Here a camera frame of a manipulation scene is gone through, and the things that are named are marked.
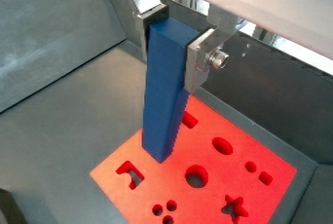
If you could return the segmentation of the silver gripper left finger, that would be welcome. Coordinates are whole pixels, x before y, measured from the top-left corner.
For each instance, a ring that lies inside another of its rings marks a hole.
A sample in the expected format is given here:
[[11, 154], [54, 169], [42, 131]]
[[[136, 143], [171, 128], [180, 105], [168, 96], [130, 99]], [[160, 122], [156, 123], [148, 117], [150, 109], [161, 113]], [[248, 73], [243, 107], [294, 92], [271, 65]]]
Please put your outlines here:
[[152, 22], [165, 18], [167, 6], [160, 0], [128, 0], [138, 34], [138, 44], [142, 60], [146, 60], [148, 26]]

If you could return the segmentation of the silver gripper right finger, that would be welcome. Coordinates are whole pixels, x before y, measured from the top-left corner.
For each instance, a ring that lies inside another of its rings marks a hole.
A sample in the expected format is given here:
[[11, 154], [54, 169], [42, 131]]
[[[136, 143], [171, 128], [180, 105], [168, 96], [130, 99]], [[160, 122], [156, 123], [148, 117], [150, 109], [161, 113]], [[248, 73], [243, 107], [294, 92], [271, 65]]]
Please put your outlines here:
[[211, 68], [219, 71], [224, 67], [228, 54], [220, 47], [247, 23], [215, 5], [209, 5], [207, 20], [212, 27], [187, 46], [183, 88], [188, 93], [207, 81]]

